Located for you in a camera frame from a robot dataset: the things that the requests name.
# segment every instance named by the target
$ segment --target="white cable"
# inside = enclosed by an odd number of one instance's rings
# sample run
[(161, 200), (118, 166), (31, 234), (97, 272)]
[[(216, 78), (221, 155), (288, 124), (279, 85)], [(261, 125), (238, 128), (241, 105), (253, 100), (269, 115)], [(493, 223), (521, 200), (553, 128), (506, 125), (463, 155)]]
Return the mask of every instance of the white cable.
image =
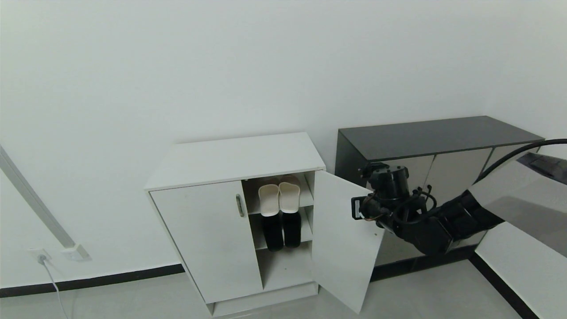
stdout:
[(63, 314), (65, 315), (65, 318), (69, 319), (69, 317), (67, 316), (67, 313), (65, 312), (65, 308), (63, 308), (63, 303), (61, 302), (61, 296), (59, 295), (59, 287), (57, 286), (57, 284), (55, 283), (55, 280), (53, 280), (53, 277), (51, 276), (51, 272), (49, 272), (49, 268), (47, 268), (47, 265), (45, 264), (45, 256), (40, 255), (39, 258), (37, 259), (37, 262), (39, 262), (39, 264), (43, 265), (45, 267), (45, 270), (47, 270), (47, 274), (49, 275), (49, 279), (51, 279), (51, 283), (53, 284), (53, 286), (55, 287), (55, 291), (57, 291), (57, 299), (59, 299), (59, 305), (61, 306), (61, 311), (63, 311)]

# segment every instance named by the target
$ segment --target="gray tile floor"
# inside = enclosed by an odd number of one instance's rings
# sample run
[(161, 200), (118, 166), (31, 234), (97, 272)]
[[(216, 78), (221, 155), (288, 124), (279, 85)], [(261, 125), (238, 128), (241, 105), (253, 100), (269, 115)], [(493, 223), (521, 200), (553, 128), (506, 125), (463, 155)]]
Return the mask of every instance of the gray tile floor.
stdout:
[[(62, 292), (69, 319), (207, 318), (185, 274)], [(0, 300), (2, 319), (61, 319), (54, 293)], [(222, 317), (245, 319), (504, 318), (520, 319), (468, 262), (462, 261), (370, 284), (360, 315), (325, 289), (319, 295)]]

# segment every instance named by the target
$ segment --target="black cabinet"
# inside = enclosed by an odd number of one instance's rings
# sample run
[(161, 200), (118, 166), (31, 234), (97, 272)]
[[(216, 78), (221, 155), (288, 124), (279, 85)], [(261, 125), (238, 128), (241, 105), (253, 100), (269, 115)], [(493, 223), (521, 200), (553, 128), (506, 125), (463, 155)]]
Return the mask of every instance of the black cabinet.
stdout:
[[(485, 167), (541, 136), (488, 116), (342, 128), (338, 130), (335, 175), (367, 187), (359, 169), (371, 162), (403, 165), (410, 188), (430, 184), (440, 203), (466, 190)], [(438, 257), (423, 256), (413, 245), (384, 234), (375, 279), (467, 259), (484, 233)]]

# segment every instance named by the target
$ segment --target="white shoe cabinet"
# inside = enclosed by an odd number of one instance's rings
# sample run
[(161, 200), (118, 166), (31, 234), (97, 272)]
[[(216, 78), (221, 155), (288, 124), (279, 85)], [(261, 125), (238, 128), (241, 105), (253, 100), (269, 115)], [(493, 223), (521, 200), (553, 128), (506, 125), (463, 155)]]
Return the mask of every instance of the white shoe cabinet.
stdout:
[[(302, 244), (266, 249), (261, 178), (301, 182)], [(319, 285), (360, 312), (383, 229), (351, 218), (364, 187), (325, 171), (307, 133), (174, 145), (146, 193), (211, 316), (316, 295)]]

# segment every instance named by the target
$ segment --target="cabinet top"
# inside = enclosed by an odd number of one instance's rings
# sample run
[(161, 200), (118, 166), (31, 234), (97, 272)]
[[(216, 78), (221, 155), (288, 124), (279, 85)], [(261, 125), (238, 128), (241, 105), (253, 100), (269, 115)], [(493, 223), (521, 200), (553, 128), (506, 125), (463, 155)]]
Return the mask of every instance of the cabinet top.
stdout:
[(368, 161), (543, 140), (541, 136), (488, 116), (341, 128), (338, 133)]
[(146, 191), (325, 169), (306, 132), (173, 145)]

